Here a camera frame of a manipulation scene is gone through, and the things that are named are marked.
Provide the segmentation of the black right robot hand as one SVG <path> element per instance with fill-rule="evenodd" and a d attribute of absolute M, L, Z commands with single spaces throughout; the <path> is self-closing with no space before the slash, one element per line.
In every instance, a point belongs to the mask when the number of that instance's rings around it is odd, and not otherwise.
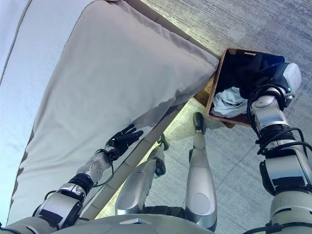
<path fill-rule="evenodd" d="M 273 84 L 284 88 L 288 87 L 286 78 L 283 75 L 288 65 L 289 63 L 279 62 L 270 65 L 266 68 L 263 68 L 257 73 L 258 75 L 257 84 L 259 85 Z"/>

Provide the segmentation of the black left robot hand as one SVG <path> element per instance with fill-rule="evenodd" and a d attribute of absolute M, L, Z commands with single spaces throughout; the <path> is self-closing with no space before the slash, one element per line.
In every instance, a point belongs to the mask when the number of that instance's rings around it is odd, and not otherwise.
<path fill-rule="evenodd" d="M 104 152 L 111 161 L 119 159 L 128 148 L 143 135 L 142 130 L 137 130 L 134 124 L 117 132 L 105 144 Z"/>

